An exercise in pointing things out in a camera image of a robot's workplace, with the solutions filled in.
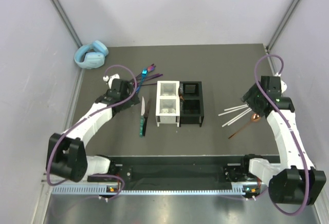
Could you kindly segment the blue fork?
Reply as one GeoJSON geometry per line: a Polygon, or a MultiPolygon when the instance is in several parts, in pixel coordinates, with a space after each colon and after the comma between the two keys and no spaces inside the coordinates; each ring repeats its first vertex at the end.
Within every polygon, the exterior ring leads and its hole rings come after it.
{"type": "Polygon", "coordinates": [[[141,80],[140,80],[140,83],[139,83],[138,86],[137,86],[136,93],[139,93],[139,90],[140,90],[140,88],[141,88],[141,85],[143,84],[143,82],[144,82],[144,80],[145,80],[147,74],[148,74],[148,70],[147,70],[146,68],[143,69],[143,71],[142,71],[142,73],[141,73],[141,80]]]}

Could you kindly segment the rainbow spoon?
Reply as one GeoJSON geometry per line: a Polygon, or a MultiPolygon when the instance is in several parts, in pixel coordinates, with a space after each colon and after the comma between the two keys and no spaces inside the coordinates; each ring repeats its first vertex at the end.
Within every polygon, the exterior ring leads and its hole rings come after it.
{"type": "Polygon", "coordinates": [[[147,71],[148,71],[148,72],[152,72],[152,71],[155,70],[155,68],[156,68],[156,65],[152,64],[152,65],[150,65],[149,67],[147,67],[147,71]]]}

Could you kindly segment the light blue headphones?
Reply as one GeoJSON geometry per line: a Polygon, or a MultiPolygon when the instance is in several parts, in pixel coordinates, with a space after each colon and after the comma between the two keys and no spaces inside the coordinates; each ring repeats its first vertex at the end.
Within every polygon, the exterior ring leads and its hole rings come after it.
{"type": "Polygon", "coordinates": [[[74,55],[75,63],[83,69],[96,69],[104,65],[108,48],[99,40],[81,46],[74,55]]]}

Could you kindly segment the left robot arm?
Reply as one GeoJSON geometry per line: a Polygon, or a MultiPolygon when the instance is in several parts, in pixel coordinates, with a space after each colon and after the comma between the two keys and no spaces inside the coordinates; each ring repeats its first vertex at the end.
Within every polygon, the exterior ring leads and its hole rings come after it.
{"type": "Polygon", "coordinates": [[[108,90],[99,96],[89,111],[66,131],[49,138],[46,172],[65,180],[79,182],[99,174],[105,181],[116,177],[116,168],[105,156],[88,156],[85,148],[97,131],[117,113],[139,103],[135,84],[120,79],[118,74],[106,76],[108,90]]]}

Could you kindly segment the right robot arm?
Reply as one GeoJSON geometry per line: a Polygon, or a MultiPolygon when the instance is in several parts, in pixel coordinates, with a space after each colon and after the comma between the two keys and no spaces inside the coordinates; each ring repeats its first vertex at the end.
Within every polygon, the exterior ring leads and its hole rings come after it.
{"type": "Polygon", "coordinates": [[[268,186],[273,203],[313,205],[325,183],[324,171],[315,169],[303,147],[286,84],[276,76],[261,76],[242,97],[251,110],[269,124],[279,152],[280,167],[263,156],[246,155],[240,175],[247,181],[258,177],[268,186]]]}

